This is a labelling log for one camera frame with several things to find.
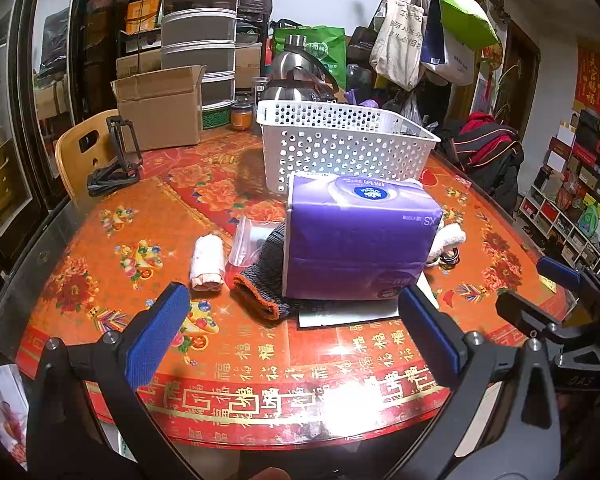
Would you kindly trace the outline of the purple tissue pack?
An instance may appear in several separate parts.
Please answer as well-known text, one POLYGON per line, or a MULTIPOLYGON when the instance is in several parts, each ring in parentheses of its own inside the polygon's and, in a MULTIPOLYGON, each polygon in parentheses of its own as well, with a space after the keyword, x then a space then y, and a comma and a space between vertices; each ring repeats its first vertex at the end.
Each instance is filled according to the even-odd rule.
POLYGON ((442 217, 417 181, 296 172, 288 185, 283 295, 394 298, 422 274, 442 217))

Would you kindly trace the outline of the clear zip bag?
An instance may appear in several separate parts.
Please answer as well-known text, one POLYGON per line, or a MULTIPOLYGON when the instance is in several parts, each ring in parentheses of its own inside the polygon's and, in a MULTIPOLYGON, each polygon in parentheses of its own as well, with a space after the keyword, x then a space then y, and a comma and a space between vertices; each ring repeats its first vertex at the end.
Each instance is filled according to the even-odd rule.
POLYGON ((261 248, 279 221, 264 222, 242 217, 239 220, 228 262, 236 268, 251 266, 259 257, 261 248))

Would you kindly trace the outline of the white plush toy blue clothes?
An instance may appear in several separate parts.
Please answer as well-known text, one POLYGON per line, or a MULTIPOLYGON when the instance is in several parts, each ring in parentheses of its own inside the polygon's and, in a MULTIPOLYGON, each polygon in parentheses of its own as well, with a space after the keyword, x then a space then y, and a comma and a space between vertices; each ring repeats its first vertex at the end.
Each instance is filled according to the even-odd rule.
POLYGON ((437 230, 427 257, 427 266, 435 264, 445 252, 466 242, 466 233, 458 223, 445 224, 437 230))

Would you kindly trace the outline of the white shelf with items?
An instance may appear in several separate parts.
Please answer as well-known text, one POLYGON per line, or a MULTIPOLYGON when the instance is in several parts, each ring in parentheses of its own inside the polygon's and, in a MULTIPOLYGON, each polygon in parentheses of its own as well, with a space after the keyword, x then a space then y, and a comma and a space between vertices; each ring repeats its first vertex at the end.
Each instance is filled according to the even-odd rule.
POLYGON ((518 207, 540 251, 600 272, 600 114, 585 107, 562 122, 518 207))

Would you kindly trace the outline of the red black jacket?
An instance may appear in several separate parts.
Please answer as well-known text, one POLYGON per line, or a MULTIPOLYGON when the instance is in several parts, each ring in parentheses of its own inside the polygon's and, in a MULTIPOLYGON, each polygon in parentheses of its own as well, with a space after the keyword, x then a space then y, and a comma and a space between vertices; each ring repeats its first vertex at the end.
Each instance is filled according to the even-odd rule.
POLYGON ((434 128, 438 150, 510 216, 518 198, 518 174, 524 148, 514 128, 488 113, 473 112, 466 120, 449 120, 434 128))

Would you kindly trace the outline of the wooden chair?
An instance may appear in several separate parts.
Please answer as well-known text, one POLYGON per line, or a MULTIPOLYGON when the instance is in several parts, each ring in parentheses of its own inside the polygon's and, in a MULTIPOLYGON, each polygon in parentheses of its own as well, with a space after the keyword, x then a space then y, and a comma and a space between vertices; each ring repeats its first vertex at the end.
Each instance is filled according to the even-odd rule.
POLYGON ((119 115, 116 108, 87 118, 67 130, 56 143, 55 160, 60 177, 75 204, 87 198, 87 176, 114 159, 106 124, 106 118, 114 115, 119 115))

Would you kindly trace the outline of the navy white tote bag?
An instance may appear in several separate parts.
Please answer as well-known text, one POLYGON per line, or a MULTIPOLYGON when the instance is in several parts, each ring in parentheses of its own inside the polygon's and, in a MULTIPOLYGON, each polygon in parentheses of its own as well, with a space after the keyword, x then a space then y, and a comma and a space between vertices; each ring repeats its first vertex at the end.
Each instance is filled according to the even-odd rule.
POLYGON ((475 53, 442 25, 439 0, 429 3, 420 62, 426 70, 459 87, 474 82, 475 53))

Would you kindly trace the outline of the white perforated plastic basket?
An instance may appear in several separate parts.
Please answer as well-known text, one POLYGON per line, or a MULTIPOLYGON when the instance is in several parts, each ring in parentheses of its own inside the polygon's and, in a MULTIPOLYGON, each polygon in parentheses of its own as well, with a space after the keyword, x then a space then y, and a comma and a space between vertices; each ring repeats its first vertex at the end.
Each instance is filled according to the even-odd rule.
POLYGON ((266 187, 276 194, 298 171, 417 179, 440 142, 390 110, 337 103, 262 100, 257 123, 266 187))

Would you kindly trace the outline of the brown cardboard box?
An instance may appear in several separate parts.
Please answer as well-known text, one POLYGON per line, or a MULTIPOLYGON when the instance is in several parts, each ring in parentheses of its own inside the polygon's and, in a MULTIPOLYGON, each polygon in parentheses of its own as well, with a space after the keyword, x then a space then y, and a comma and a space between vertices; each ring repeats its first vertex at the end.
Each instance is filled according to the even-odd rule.
POLYGON ((130 120, 142 152, 201 140, 201 85, 206 66, 154 70, 111 83, 120 115, 130 120))

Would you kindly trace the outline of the beige canvas tote bag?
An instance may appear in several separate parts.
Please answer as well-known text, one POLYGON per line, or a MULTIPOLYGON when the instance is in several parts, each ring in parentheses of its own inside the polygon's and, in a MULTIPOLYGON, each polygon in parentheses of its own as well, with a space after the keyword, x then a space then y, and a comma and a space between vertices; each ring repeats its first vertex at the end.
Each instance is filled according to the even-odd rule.
POLYGON ((428 0, 384 0, 385 11, 370 52, 370 65, 406 91, 420 81, 420 56, 426 28, 428 0))

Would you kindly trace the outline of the lime green bag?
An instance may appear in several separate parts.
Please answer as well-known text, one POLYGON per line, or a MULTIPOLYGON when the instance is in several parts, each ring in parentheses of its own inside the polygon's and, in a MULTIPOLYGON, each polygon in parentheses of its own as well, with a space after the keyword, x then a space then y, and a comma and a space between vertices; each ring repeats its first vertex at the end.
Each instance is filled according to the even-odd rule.
POLYGON ((441 23, 459 42, 481 51, 500 43, 500 38, 476 0, 439 0, 441 23))

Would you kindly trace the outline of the orange jam jar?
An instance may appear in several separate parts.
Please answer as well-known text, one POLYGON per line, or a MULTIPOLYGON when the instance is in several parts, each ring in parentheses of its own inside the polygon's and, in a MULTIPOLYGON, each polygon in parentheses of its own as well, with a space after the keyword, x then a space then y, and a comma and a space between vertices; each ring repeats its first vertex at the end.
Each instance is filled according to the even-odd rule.
POLYGON ((236 102, 230 108, 230 125, 235 131, 246 131, 252 126, 252 105, 248 102, 236 102))

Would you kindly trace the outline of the stainless steel kettle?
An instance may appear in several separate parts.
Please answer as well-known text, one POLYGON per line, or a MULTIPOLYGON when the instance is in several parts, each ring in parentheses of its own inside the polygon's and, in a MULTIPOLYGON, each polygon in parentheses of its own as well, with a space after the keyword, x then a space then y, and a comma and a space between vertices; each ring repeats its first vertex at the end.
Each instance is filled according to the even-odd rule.
POLYGON ((261 101, 336 102, 339 84, 308 50, 306 37, 291 35, 273 58, 261 101))

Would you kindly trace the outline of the green shopping bag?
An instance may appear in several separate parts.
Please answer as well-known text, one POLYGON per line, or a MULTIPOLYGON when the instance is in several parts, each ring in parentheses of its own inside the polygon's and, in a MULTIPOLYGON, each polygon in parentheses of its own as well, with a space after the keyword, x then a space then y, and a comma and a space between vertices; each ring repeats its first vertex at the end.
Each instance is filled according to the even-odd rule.
POLYGON ((287 37, 303 36, 306 38, 304 48, 309 54, 315 56, 329 70, 340 88, 346 85, 347 37, 342 27, 302 26, 297 22, 281 18, 272 23, 272 29, 273 55, 283 51, 287 37))

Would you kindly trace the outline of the grey stacked drawer unit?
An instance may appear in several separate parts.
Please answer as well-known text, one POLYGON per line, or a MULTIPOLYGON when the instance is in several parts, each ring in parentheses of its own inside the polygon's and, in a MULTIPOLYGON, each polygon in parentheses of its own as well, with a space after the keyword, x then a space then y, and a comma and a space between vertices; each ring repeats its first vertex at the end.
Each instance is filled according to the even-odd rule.
POLYGON ((235 99, 237 8, 238 0, 162 0, 161 67, 204 68, 205 112, 235 99))

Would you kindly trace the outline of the red wall scroll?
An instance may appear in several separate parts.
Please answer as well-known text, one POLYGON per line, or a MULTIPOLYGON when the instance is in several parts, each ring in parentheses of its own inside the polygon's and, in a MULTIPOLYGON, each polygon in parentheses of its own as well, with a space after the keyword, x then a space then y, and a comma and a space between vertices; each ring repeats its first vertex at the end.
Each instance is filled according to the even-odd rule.
POLYGON ((600 115, 600 45, 579 38, 574 99, 600 115))

